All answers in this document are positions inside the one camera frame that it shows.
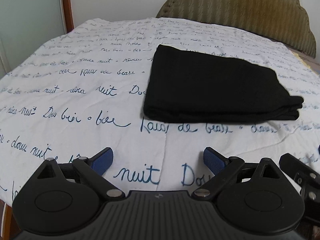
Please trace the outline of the black pants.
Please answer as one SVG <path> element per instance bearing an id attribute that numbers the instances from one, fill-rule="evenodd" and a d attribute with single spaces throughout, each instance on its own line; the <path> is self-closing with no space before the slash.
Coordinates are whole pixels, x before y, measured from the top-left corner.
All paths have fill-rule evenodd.
<path id="1" fill-rule="evenodd" d="M 270 68 L 160 45 L 143 112 L 151 120 L 173 124 L 255 124 L 296 120 L 303 102 L 289 94 Z"/>

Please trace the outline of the white script-print bedsheet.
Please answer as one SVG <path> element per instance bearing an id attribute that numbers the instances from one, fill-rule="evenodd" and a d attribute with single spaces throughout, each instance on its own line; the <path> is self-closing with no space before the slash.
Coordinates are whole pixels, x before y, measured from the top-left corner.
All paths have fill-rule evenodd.
<path id="1" fill-rule="evenodd" d="M 297 121 L 167 124 L 142 115 L 160 45 L 271 68 L 304 98 Z M 212 173 L 210 146 L 247 162 L 291 153 L 319 170 L 319 76 L 283 44 L 244 30 L 184 19 L 89 20 L 43 44 L 1 79 L 1 199 L 11 204 L 47 158 L 58 163 L 112 148 L 104 178 L 130 190 L 193 191 Z"/>

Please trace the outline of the floral glass wardrobe door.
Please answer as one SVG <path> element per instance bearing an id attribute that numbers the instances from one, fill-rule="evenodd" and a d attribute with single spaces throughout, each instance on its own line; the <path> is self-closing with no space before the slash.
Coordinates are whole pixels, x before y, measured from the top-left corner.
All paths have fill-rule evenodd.
<path id="1" fill-rule="evenodd" d="M 73 28 L 71 0 L 1 0 L 1 76 Z"/>

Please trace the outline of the olive upholstered headboard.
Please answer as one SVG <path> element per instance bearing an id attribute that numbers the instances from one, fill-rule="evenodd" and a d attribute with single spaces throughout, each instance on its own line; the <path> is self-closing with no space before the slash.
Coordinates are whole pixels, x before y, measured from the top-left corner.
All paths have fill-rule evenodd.
<path id="1" fill-rule="evenodd" d="M 316 56 L 316 39 L 300 0 L 167 0 L 157 17 L 235 27 Z"/>

